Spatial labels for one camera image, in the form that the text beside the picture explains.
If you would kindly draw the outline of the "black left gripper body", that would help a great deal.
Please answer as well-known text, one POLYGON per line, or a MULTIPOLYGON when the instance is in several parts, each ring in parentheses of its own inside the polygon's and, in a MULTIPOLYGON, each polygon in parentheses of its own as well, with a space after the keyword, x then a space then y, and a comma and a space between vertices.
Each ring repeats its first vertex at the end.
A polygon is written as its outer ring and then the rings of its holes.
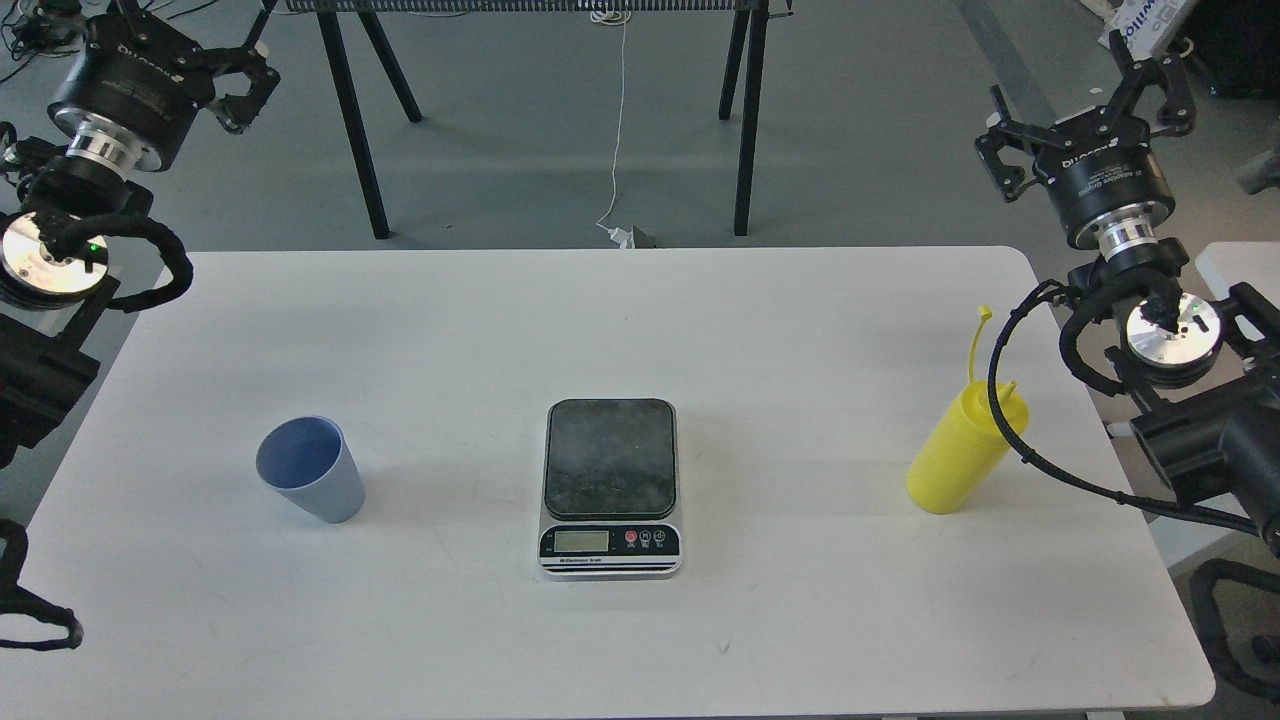
POLYGON ((47 105, 64 135, 87 115, 106 118, 143 143, 143 172, 165 172, 177 159, 198 111, 214 101, 212 77, 177 64, 197 44, 152 15, 122 12, 84 24, 84 49, 47 105))

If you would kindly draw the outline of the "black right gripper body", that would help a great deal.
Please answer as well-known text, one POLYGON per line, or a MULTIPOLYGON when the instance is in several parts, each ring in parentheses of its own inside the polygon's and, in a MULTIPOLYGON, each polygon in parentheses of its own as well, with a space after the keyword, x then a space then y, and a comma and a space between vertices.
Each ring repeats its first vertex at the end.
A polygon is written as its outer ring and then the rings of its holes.
POLYGON ((1097 135, 1097 122, 1071 122, 1068 149, 1044 145, 1033 161, 1034 177, 1044 184, 1068 243, 1097 249, 1110 217, 1147 215, 1160 225, 1176 204, 1151 151, 1146 122, 1110 122, 1097 135))

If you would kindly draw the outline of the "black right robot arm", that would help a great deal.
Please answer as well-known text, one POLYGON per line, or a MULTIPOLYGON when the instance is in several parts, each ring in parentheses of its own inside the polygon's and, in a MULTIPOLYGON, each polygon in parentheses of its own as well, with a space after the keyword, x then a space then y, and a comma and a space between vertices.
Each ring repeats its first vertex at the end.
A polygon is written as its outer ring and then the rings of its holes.
POLYGON ((1044 281, 1011 311, 984 383, 993 423, 1019 459, 1060 480, 1161 518, 1238 530, 1279 548, 1277 309, 1254 287, 1224 299, 1188 293, 1188 254, 1158 227, 1175 208, 1151 149, 1189 135, 1196 108, 1181 59, 1137 59, 1108 32, 1120 82, 1110 99, 1048 127, 1012 119, 993 86, 995 118, 975 138, 989 177, 1011 202, 1042 186, 1068 243, 1093 251, 1066 282, 1044 281), (1073 377, 1138 414, 1129 427, 1169 501, 1106 489, 1065 471, 1024 442, 996 380, 1018 324, 1041 305, 1070 309, 1059 352, 1073 377))

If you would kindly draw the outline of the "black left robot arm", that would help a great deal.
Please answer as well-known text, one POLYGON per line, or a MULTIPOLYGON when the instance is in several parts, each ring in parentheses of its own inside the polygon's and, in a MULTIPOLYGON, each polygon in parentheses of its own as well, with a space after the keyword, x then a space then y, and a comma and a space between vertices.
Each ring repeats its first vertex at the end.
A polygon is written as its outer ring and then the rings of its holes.
POLYGON ((205 47, 137 1, 95 15, 78 1, 15 4, 22 44, 81 50, 47 108, 64 143, 3 124, 3 178, 18 201, 3 215, 3 301, 70 309, 55 334, 3 318, 4 465, 95 382, 100 364, 83 346, 104 313, 150 310, 192 286, 186 246, 151 218, 154 195, 134 174, 168 170, 201 111, 228 133, 248 129, 280 81, 259 46, 274 8, 262 3, 242 44, 205 47))

